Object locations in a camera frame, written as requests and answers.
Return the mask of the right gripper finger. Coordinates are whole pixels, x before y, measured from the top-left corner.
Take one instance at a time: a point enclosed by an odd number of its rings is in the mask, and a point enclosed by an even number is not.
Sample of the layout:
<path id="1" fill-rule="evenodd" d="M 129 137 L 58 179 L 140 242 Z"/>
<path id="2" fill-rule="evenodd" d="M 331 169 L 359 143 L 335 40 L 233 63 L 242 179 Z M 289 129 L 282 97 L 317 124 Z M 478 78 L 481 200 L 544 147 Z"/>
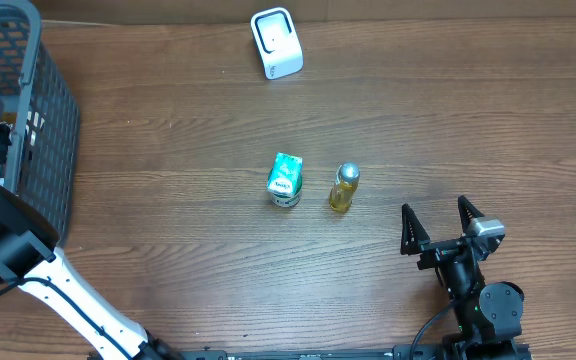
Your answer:
<path id="1" fill-rule="evenodd" d="M 415 255 L 423 251 L 423 247 L 431 242 L 425 228 L 418 220 L 415 212 L 408 204 L 402 206 L 402 236 L 400 253 Z"/>
<path id="2" fill-rule="evenodd" d="M 458 210 L 460 215 L 462 232 L 464 234 L 480 234 L 480 220 L 485 215 L 479 211 L 465 195 L 458 197 Z"/>

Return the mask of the green lidded jar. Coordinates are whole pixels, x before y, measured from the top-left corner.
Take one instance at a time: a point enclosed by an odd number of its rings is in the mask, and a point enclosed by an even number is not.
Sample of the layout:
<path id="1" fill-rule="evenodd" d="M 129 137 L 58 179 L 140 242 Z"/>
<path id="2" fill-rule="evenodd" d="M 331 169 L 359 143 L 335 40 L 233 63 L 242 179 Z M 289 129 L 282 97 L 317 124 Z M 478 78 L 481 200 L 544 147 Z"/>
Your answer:
<path id="1" fill-rule="evenodd" d="M 269 172 L 266 190 L 273 204 L 293 207 L 301 199 L 303 159 L 278 152 Z"/>

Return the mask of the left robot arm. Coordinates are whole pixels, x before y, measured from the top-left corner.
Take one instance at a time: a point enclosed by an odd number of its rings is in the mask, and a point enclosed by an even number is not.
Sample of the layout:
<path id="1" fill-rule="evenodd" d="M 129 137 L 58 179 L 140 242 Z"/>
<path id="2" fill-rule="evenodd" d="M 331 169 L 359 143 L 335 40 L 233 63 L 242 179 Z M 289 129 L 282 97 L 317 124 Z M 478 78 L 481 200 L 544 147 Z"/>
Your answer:
<path id="1" fill-rule="evenodd" d="M 38 211 L 0 185 L 0 296 L 15 288 L 34 296 L 103 359 L 182 357 L 109 304 L 74 269 L 58 241 Z"/>

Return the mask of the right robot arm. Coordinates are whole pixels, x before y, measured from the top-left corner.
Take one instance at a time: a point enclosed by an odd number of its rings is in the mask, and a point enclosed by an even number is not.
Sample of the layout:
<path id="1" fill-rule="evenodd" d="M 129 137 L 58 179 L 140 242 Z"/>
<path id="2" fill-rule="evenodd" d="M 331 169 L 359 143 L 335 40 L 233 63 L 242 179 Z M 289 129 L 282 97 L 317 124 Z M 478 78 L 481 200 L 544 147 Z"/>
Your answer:
<path id="1" fill-rule="evenodd" d="M 395 359 L 524 360 L 530 348 L 518 344 L 525 295 L 512 282 L 487 284 L 480 263 L 494 253 L 506 235 L 504 224 L 480 212 L 465 196 L 458 198 L 462 234 L 434 242 L 413 209 L 402 206 L 400 253 L 417 255 L 420 270 L 435 271 L 449 304 L 429 319 L 409 345 L 393 348 Z M 427 329 L 453 312 L 459 331 L 439 344 L 421 345 Z"/>

